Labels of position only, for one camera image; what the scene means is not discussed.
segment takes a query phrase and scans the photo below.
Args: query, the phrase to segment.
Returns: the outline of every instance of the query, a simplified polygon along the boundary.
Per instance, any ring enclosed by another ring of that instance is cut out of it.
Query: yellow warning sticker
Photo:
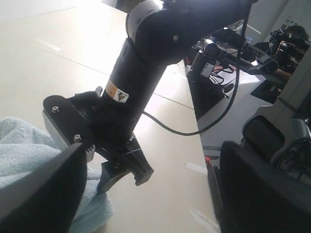
[[[117,102],[126,103],[129,95],[118,89],[111,81],[106,86],[107,94]]]

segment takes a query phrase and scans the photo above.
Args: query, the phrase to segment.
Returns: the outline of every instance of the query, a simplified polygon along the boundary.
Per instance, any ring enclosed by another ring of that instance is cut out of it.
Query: towel
[[[52,138],[9,117],[0,121],[0,189],[28,175],[60,151]],[[97,195],[101,172],[88,168],[86,188],[69,233],[92,233],[113,215],[106,193]]]

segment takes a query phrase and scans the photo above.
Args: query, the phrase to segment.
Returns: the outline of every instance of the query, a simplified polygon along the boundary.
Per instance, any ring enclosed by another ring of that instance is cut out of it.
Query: table surface
[[[0,25],[0,117],[45,131],[45,97],[105,86],[126,37],[125,17],[99,3]],[[198,129],[181,66],[168,68],[146,111],[174,129]],[[145,116],[135,134],[155,172],[140,187],[128,175],[108,192],[115,215],[97,232],[219,232],[200,137],[172,134]],[[100,169],[102,160],[96,155],[89,165]]]

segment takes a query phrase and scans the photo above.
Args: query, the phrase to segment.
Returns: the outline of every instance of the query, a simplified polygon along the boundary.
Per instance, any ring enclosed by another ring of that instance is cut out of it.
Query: bolt
[[[179,36],[178,35],[174,35],[173,36],[173,41],[177,41],[177,40],[179,40]]]
[[[74,142],[81,142],[81,136],[79,134],[76,134],[73,138]]]
[[[52,113],[58,113],[59,112],[59,108],[57,106],[54,106],[52,108]]]

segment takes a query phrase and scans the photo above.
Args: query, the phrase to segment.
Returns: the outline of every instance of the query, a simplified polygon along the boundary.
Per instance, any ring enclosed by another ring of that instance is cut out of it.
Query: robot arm
[[[147,0],[126,20],[126,39],[105,91],[44,100],[47,129],[60,148],[82,142],[105,157],[99,192],[132,172],[136,185],[153,173],[133,130],[166,67],[198,39],[249,14],[257,0]]]

